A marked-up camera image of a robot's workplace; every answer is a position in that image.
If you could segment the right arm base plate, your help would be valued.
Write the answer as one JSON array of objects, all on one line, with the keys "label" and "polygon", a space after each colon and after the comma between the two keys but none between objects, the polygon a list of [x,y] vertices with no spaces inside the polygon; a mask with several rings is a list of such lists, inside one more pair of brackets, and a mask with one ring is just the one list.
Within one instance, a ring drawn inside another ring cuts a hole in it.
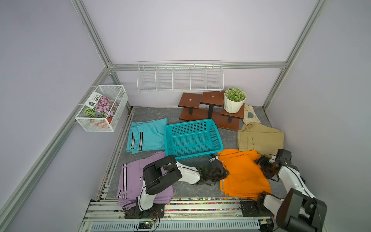
[{"label": "right arm base plate", "polygon": [[245,201],[239,202],[239,208],[242,211],[243,217],[272,217],[271,211],[266,208],[258,207],[256,201]]}]

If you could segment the purple pants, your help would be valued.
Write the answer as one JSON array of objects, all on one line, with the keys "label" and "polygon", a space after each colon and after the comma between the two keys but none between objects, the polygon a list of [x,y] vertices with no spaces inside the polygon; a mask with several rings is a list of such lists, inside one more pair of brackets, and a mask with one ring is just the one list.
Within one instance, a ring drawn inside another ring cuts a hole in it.
[{"label": "purple pants", "polygon": [[143,188],[143,168],[166,156],[164,151],[156,152],[154,155],[123,164],[117,189],[118,205],[125,210],[137,206],[137,197]]}]

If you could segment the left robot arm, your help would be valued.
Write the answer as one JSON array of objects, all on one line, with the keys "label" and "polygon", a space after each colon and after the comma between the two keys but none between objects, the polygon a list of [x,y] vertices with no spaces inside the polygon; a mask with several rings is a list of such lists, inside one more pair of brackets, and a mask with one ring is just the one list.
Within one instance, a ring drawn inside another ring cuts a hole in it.
[{"label": "left robot arm", "polygon": [[166,156],[143,168],[143,187],[136,206],[142,212],[150,210],[156,196],[177,181],[190,185],[214,185],[229,174],[226,165],[218,159],[209,161],[206,166],[191,167],[181,164],[173,155]]}]

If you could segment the teal plastic basket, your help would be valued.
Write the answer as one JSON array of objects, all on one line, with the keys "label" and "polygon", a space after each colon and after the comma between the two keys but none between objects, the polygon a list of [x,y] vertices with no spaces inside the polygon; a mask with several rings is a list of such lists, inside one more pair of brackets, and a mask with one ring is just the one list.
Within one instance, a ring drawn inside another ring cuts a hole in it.
[{"label": "teal plastic basket", "polygon": [[170,124],[165,127],[165,153],[177,161],[189,160],[221,152],[223,142],[211,119]]}]

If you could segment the orange pants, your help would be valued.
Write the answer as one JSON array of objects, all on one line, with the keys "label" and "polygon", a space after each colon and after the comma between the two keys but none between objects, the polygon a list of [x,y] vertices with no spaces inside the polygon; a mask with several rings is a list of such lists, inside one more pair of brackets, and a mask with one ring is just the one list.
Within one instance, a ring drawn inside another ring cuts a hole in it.
[{"label": "orange pants", "polygon": [[269,181],[260,166],[255,164],[255,160],[261,157],[257,151],[225,149],[217,155],[230,172],[220,181],[220,190],[225,195],[257,200],[262,192],[272,193]]}]

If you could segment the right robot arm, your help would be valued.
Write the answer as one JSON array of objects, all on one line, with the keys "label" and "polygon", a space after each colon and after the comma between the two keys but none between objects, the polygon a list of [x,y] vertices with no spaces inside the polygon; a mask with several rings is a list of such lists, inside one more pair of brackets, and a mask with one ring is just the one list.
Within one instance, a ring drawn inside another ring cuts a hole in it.
[{"label": "right robot arm", "polygon": [[260,213],[272,214],[277,229],[286,232],[321,232],[327,205],[309,191],[291,159],[290,151],[279,149],[272,159],[262,156],[255,160],[267,179],[278,177],[287,191],[284,200],[265,191],[260,193],[256,209]]}]

